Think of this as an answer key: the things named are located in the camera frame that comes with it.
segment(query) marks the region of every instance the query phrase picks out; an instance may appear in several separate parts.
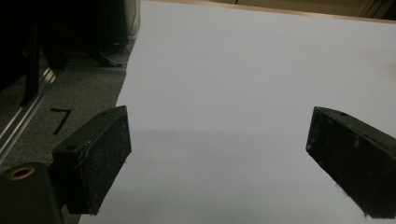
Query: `white board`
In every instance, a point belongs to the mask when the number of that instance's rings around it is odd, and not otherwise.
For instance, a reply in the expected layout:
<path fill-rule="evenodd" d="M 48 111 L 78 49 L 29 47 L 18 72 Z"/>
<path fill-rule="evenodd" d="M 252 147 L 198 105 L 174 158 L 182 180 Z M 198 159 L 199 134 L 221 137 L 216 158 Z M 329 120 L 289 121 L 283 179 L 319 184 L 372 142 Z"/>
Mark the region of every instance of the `white board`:
<path fill-rule="evenodd" d="M 305 152 L 315 105 L 396 136 L 396 26 L 144 1 L 133 153 L 80 223 L 394 223 Z"/>

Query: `white table surface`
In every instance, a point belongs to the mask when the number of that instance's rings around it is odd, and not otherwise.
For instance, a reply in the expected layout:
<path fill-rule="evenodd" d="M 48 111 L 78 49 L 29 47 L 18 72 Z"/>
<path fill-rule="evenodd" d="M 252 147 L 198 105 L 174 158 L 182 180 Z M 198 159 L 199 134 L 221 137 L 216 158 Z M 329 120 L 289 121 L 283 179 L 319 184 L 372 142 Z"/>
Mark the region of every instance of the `white table surface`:
<path fill-rule="evenodd" d="M 396 136 L 396 25 L 144 1 L 133 153 L 80 223 L 395 223 L 305 152 L 315 105 Z"/>

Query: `gray carpet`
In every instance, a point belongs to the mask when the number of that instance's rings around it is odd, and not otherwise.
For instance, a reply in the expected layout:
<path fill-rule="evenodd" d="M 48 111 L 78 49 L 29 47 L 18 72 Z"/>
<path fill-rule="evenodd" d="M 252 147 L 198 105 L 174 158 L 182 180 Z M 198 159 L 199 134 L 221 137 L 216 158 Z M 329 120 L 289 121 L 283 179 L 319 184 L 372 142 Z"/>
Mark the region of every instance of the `gray carpet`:
<path fill-rule="evenodd" d="M 120 69 L 115 72 L 108 71 L 107 69 L 107 72 L 100 73 L 97 70 L 90 72 L 71 69 L 62 72 L 46 94 L 42 105 L 20 139 L 1 164 L 0 172 L 28 161 L 41 161 L 50 164 L 53 148 L 94 115 L 115 106 L 125 74 L 120 72 Z M 8 93 L 6 100 L 0 98 L 2 104 L 7 100 L 14 103 L 15 101 L 19 102 L 20 93 L 15 94 L 13 96 L 12 93 Z M 71 110 L 64 126 L 56 135 L 53 133 L 64 118 L 64 113 L 52 112 L 52 108 Z M 64 208 L 64 220 L 66 224 L 76 224 L 79 221 L 79 216 L 68 215 Z"/>

